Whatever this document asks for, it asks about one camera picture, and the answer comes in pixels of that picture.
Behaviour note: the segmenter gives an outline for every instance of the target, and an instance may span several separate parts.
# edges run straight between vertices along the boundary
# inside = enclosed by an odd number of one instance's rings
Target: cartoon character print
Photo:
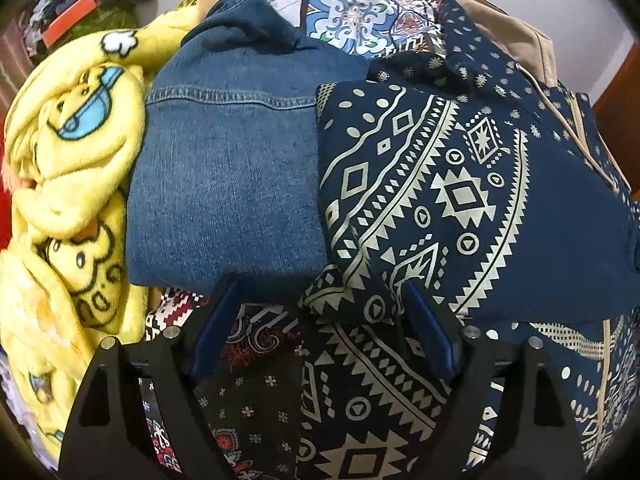
[[[82,139],[104,124],[111,113],[111,89],[123,72],[112,64],[91,67],[53,103],[48,124],[60,139]]]
[[[100,46],[105,54],[118,54],[127,57],[129,52],[138,46],[135,30],[114,30],[102,37]]]
[[[43,404],[53,400],[51,391],[51,374],[45,373],[39,376],[29,374],[29,384],[36,398]]]
[[[117,333],[117,316],[124,278],[125,215],[119,191],[98,217],[70,240],[49,241],[46,256],[58,273],[78,311],[80,323]]]

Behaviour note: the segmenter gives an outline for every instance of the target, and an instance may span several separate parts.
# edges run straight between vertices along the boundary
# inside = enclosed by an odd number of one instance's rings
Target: green fabric
[[[59,49],[65,43],[92,32],[118,28],[138,28],[134,6],[125,0],[112,0],[107,3],[101,3],[57,40],[48,49],[47,55]]]

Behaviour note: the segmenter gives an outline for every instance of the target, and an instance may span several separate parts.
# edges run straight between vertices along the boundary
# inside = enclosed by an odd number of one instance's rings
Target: blue face mask print
[[[100,128],[111,112],[110,90],[124,69],[110,66],[100,75],[100,85],[56,133],[61,139],[78,140]]]

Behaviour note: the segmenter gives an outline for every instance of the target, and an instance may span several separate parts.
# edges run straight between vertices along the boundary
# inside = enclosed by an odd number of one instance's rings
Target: denim jacket
[[[240,274],[262,301],[297,299],[326,263],[316,87],[364,78],[368,66],[306,38],[265,0],[220,0],[146,98],[131,281],[207,294]]]

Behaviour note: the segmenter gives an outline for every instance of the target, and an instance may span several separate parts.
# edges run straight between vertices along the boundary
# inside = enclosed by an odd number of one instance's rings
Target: pile of clothes
[[[78,9],[82,0],[31,0],[19,20],[22,29],[24,47],[34,63],[40,62],[52,52],[52,46],[60,46],[69,40],[84,36],[89,32],[109,30],[110,28],[137,27],[134,5],[149,0],[92,0],[94,9]],[[47,37],[50,26],[65,16],[64,31]],[[60,20],[56,28],[61,27]]]
[[[60,48],[5,143],[0,342],[55,458],[101,338],[182,325],[229,276],[251,303],[194,393],[240,477],[409,471],[450,394],[429,304],[544,341],[588,465],[638,393],[640,206],[550,38],[485,0],[197,0]]]

